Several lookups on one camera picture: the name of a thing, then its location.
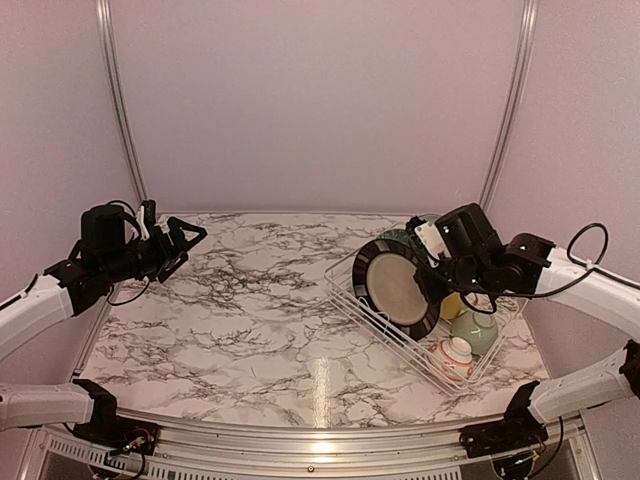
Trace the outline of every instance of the green bowl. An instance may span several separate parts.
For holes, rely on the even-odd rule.
[[[493,315],[468,311],[453,320],[451,335],[465,339],[474,355],[485,355],[498,339],[500,329]]]

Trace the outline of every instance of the bowl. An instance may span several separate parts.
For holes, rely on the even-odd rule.
[[[468,311],[451,325],[451,335],[464,338],[474,355],[485,355],[498,339],[500,329],[493,315]]]
[[[436,358],[427,361],[449,380],[461,382],[473,375],[471,345],[463,338],[453,337],[441,340],[429,347],[429,353]]]

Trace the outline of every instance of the aluminum frame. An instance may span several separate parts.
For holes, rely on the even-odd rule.
[[[487,177],[485,178],[482,192],[480,194],[479,204],[483,210],[488,210],[491,201],[498,187],[500,172],[504,167],[507,156],[509,140],[513,131],[518,106],[522,101],[522,94],[531,63],[531,54],[533,51],[533,34],[536,26],[536,18],[538,13],[538,0],[525,0],[522,9],[522,22],[520,24],[520,36],[518,38],[518,47],[516,50],[516,59],[513,65],[513,74],[511,76],[511,86],[509,87],[509,96],[507,105],[505,106],[502,117],[502,124],[498,132],[498,139],[493,150]]]
[[[124,102],[118,57],[116,55],[116,42],[113,34],[113,24],[111,22],[110,0],[97,0],[97,10],[107,78],[111,89],[111,100],[115,110],[127,169],[129,170],[129,176],[131,177],[131,183],[136,199],[138,204],[140,204],[147,198],[147,189],[144,184],[142,170],[140,169],[140,162],[138,161],[138,154],[136,153],[135,144],[133,142],[131,125],[129,123],[127,108]]]

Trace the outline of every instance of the white bowl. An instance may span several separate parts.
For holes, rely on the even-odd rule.
[[[461,382],[473,375],[471,345],[466,340],[458,337],[441,340],[429,347],[429,353],[427,361],[449,380]]]

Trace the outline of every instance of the ceramic cup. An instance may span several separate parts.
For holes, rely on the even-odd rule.
[[[409,234],[402,228],[392,228],[391,230],[385,230],[380,235],[378,235],[378,238],[384,238],[385,240],[395,240],[396,242],[405,244],[407,247],[411,246]]]
[[[478,304],[478,296],[475,293],[470,293],[465,297],[471,305],[476,306]],[[459,293],[452,293],[440,304],[440,318],[444,320],[453,320],[459,317],[467,311],[467,306],[462,302]]]

